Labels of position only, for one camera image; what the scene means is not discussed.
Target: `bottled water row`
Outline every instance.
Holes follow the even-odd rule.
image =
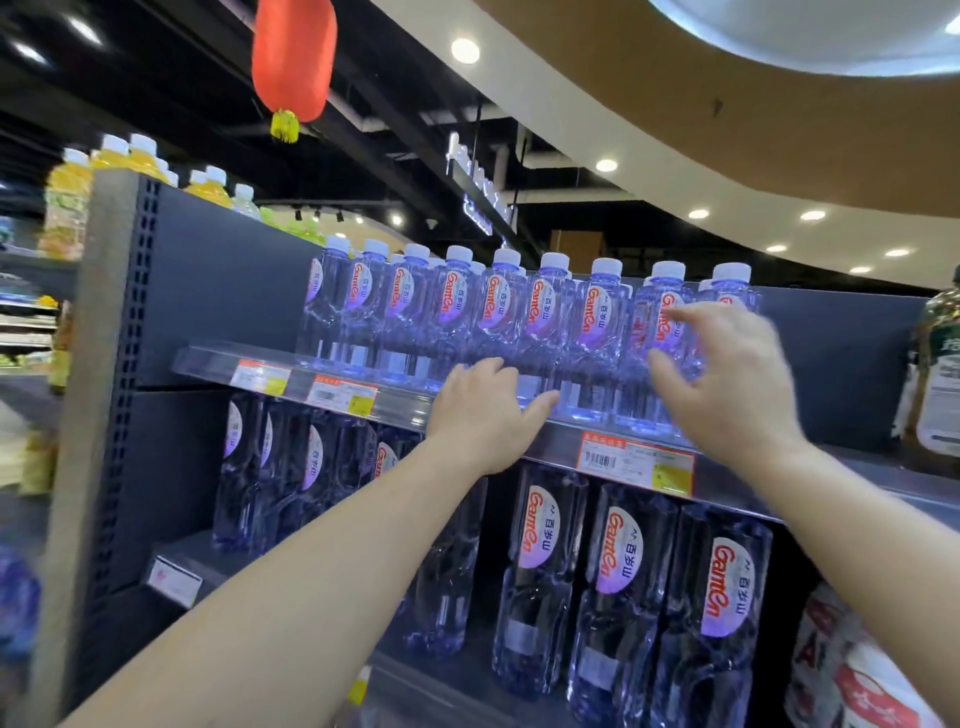
[[[389,260],[378,240],[366,241],[357,259],[347,251],[346,240],[332,238],[313,261],[297,343],[302,365],[436,391],[456,364],[502,356],[519,370],[521,404],[559,389],[555,416],[638,432],[674,433],[650,386],[651,349],[688,378],[703,369],[692,332],[666,311],[693,301],[758,305],[743,263],[716,266],[694,292],[685,266],[662,260],[635,291],[613,258],[594,260],[580,281],[561,253],[543,254],[527,276],[519,253],[506,249],[490,269],[458,245],[444,261],[413,243]]]

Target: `price tag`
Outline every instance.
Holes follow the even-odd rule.
[[[238,389],[247,389],[251,392],[281,397],[287,388],[290,370],[283,367],[272,367],[262,361],[240,359],[236,371],[230,379],[230,386]]]
[[[197,601],[197,592],[203,583],[197,574],[181,569],[160,556],[154,560],[147,578],[149,586],[186,609],[193,607]]]
[[[368,384],[317,375],[310,387],[310,394],[306,397],[306,403],[334,412],[369,417],[376,393],[377,388]]]
[[[580,441],[577,470],[640,488],[690,497],[693,460],[689,452],[585,432]]]

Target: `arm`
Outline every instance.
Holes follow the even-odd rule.
[[[786,522],[827,581],[946,725],[960,725],[960,534],[810,445],[774,328],[740,306],[698,303],[704,376],[650,367],[675,421]]]
[[[323,725],[470,486],[512,465],[556,402],[521,413],[501,364],[454,370],[423,443],[188,612],[62,728]]]

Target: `beverage bottle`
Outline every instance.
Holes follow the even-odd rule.
[[[353,265],[347,257],[348,248],[345,238],[331,237],[326,248],[310,261],[310,278],[296,348],[301,366],[313,367],[329,359],[340,333],[349,271]]]
[[[544,253],[527,286],[526,317],[520,323],[514,362],[519,371],[516,396],[527,404],[555,384],[564,355],[569,312],[576,292],[569,282],[570,258]]]
[[[586,505],[580,475],[522,466],[493,638],[493,671],[511,692],[534,697],[560,677]]]
[[[379,378],[394,384],[414,375],[418,359],[418,332],[432,303],[434,273],[427,263],[430,249],[407,243],[403,261],[393,268],[388,283],[380,349],[376,357]]]
[[[482,275],[481,300],[470,341],[472,361],[488,356],[502,356],[504,361],[514,358],[526,291],[519,262],[520,253],[500,248],[493,254],[493,266]]]
[[[348,372],[362,374],[376,362],[389,295],[389,254],[386,243],[366,240],[363,254],[350,263],[340,330],[330,351],[330,358]]]
[[[633,486],[600,491],[566,690],[583,723],[643,720],[677,513],[668,498]]]
[[[745,516],[681,510],[651,728],[742,728],[772,541]]]
[[[564,417],[597,423],[612,411],[616,364],[630,321],[630,297],[620,283],[622,270],[619,260],[598,257],[589,282],[577,288],[560,365],[558,407]]]

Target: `lantern tassel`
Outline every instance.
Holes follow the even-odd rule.
[[[300,120],[292,111],[281,109],[274,114],[274,120],[270,123],[270,135],[293,144],[300,138]]]

